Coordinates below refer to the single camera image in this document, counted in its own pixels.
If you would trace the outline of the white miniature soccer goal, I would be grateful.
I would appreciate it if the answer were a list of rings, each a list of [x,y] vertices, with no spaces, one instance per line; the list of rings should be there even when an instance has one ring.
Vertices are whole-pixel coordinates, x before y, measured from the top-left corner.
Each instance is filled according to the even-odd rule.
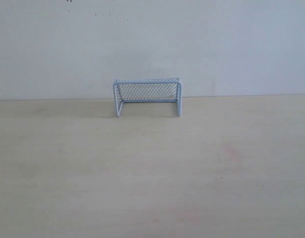
[[[178,116],[182,115],[182,89],[180,78],[116,79],[113,83],[116,116],[125,103],[175,103]]]

